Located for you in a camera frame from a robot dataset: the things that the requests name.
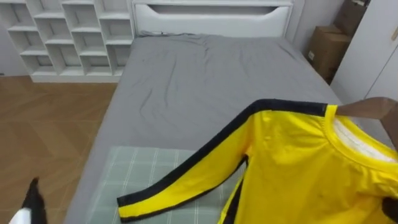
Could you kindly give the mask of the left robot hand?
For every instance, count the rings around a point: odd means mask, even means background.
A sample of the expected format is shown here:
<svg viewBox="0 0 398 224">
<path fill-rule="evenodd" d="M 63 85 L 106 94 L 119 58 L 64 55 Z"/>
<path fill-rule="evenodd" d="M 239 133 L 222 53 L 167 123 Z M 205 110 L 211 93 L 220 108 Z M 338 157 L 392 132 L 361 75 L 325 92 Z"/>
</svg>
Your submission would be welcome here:
<svg viewBox="0 0 398 224">
<path fill-rule="evenodd" d="M 21 208 L 13 215 L 9 224 L 47 224 L 45 201 L 39 190 L 39 178 L 29 184 Z"/>
</svg>

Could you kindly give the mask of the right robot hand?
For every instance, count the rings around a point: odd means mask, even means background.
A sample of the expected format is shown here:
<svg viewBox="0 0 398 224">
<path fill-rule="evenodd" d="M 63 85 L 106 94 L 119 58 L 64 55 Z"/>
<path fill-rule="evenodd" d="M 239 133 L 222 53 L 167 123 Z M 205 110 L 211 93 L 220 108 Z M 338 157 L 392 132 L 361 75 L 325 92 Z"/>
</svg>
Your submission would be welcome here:
<svg viewBox="0 0 398 224">
<path fill-rule="evenodd" d="M 383 118 L 383 126 L 387 131 L 394 147 L 397 149 L 397 105 L 395 105 Z"/>
</svg>

